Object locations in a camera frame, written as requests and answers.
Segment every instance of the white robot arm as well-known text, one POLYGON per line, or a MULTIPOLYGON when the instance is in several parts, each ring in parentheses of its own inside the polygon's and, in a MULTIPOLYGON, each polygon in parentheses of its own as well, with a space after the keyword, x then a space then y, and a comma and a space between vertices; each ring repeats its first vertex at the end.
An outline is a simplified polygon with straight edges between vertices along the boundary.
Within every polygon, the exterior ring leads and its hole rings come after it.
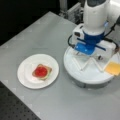
POLYGON ((110 58, 116 44, 105 41, 105 24, 114 21, 112 29, 120 24, 120 1, 86 0, 83 21, 73 30, 72 41, 78 42, 74 49, 86 55, 97 53, 110 58))

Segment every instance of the metal table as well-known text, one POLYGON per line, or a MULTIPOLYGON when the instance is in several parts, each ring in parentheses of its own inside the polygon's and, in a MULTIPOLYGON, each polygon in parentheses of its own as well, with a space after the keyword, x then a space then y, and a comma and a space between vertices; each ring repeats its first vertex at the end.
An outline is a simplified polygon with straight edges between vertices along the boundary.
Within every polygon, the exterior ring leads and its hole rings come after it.
POLYGON ((67 38, 75 26, 49 12, 13 37, 0 47, 0 80, 42 120, 119 120, 120 77, 89 90, 74 84, 64 68, 67 38), (60 73, 50 86, 32 90, 18 81, 17 69, 25 58, 39 53, 53 56, 60 73))

